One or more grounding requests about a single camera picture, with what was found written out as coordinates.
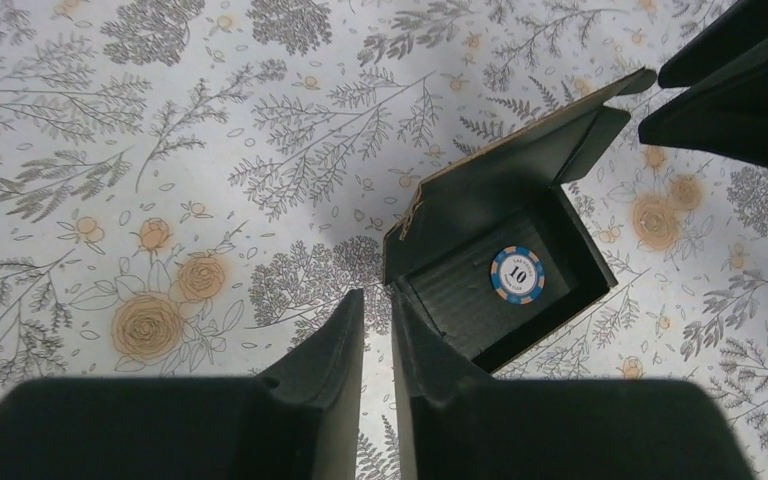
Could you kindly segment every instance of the poker chip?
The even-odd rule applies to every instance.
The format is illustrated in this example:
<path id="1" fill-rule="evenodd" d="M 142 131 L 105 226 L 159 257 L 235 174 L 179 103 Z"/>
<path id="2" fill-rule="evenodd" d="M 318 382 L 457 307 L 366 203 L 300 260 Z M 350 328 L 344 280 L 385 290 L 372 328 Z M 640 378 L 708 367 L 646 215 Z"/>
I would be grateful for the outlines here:
<path id="1" fill-rule="evenodd" d="M 533 302 L 543 291 L 546 273 L 543 262 L 534 252 L 525 247 L 511 246 L 493 259 L 490 280 L 500 297 L 523 305 Z"/>

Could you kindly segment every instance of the tablecloth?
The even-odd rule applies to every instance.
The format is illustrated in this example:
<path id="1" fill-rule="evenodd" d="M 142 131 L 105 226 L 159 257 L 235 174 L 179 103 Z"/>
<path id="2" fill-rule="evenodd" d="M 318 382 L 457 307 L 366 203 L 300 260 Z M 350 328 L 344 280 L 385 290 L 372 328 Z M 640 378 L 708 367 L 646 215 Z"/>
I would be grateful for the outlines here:
<path id="1" fill-rule="evenodd" d="M 381 239 L 418 181 L 730 3 L 0 0 L 0 398 L 254 374 L 364 287 L 357 473 L 398 478 Z M 674 95 L 612 102 L 565 186 L 620 285 L 498 376 L 697 382 L 768 478 L 768 171 L 639 144 Z"/>

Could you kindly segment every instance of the box flap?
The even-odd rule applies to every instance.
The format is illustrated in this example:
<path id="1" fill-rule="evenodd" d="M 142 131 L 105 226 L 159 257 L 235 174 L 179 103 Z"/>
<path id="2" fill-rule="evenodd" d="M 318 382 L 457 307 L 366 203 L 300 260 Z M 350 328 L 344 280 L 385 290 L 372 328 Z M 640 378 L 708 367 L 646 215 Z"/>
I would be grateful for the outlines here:
<path id="1" fill-rule="evenodd" d="M 488 230 L 552 185 L 583 177 L 630 118 L 603 103 L 654 81 L 654 72 L 638 70 L 423 180 L 384 238 L 385 283 Z"/>

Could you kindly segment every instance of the open box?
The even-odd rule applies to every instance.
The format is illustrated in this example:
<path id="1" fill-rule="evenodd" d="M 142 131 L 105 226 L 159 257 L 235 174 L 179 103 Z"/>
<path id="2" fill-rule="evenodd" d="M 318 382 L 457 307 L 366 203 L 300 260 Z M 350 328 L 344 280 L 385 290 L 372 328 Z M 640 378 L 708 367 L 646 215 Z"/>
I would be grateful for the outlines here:
<path id="1" fill-rule="evenodd" d="M 423 180 L 384 238 L 384 283 L 488 372 L 605 295 L 616 279 L 560 184 L 586 175 L 631 118 L 604 102 L 654 81 L 638 70 Z M 527 304 L 491 283 L 511 246 L 542 264 L 542 291 Z"/>

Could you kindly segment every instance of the floral tablecloth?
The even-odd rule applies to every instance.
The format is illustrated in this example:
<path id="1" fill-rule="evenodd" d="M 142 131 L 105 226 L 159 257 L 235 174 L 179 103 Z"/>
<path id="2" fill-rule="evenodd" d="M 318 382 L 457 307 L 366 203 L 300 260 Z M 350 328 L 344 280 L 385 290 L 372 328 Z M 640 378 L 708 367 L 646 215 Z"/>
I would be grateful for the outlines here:
<path id="1" fill-rule="evenodd" d="M 358 476 L 398 477 L 380 244 L 418 180 L 729 3 L 0 0 L 0 397 L 257 373 L 362 286 Z M 697 382 L 768 478 L 768 171 L 640 145 L 673 94 L 567 186 L 620 285 L 499 376 Z"/>

